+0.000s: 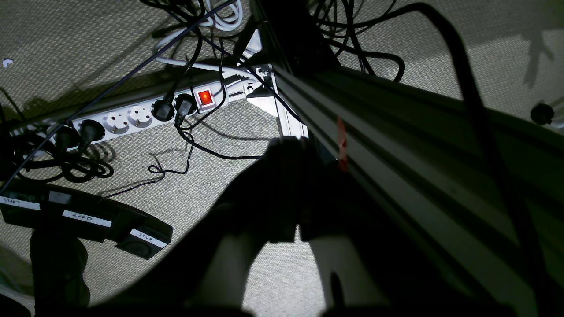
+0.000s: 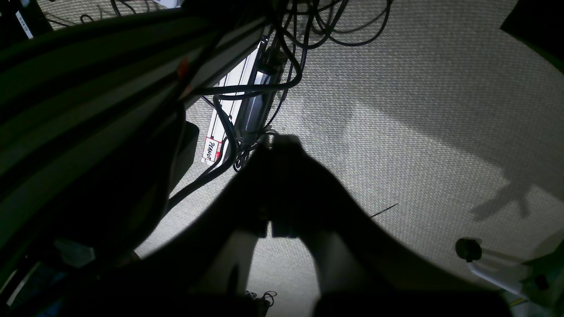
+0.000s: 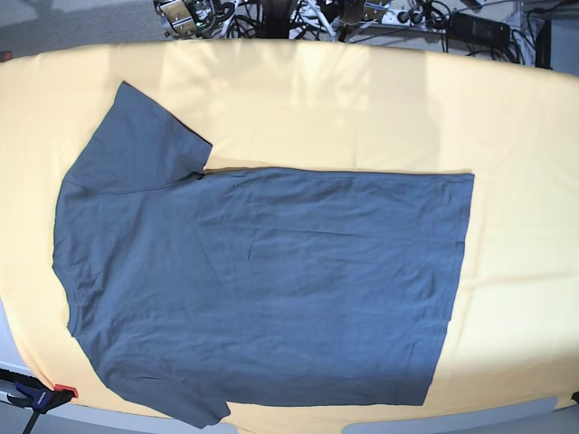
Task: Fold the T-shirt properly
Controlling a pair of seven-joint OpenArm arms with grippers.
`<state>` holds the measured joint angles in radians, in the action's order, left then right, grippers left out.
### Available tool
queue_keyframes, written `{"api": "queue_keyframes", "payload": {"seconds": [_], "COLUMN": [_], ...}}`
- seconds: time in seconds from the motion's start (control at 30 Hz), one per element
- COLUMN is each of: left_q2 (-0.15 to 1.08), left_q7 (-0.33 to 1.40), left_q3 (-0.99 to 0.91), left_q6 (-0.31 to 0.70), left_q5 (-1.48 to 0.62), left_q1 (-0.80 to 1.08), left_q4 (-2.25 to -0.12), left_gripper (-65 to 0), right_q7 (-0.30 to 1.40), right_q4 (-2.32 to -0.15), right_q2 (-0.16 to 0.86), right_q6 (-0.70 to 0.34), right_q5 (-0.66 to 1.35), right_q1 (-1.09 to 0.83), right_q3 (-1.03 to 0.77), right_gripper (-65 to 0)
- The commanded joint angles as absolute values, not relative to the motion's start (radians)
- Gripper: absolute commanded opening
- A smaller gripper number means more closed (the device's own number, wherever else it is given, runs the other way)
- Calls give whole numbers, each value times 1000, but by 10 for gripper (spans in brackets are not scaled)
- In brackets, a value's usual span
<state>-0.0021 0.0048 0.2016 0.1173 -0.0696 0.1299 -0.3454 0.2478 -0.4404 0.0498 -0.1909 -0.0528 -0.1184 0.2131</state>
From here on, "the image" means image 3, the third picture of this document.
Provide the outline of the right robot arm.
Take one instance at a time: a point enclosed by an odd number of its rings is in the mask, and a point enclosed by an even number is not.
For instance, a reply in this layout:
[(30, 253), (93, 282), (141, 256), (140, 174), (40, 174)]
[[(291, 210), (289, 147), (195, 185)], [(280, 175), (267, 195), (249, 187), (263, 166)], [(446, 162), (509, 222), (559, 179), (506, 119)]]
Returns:
[(212, 39), (235, 11), (232, 2), (215, 0), (154, 1), (164, 35), (174, 40)]

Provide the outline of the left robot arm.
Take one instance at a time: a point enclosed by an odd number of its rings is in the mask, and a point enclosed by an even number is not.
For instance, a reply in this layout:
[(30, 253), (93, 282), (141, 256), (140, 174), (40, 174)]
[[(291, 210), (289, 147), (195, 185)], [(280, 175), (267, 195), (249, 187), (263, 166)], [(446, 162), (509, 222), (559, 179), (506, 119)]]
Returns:
[(334, 0), (317, 1), (316, 5), (330, 23), (338, 19), (342, 24), (355, 25), (380, 21), (391, 1)]

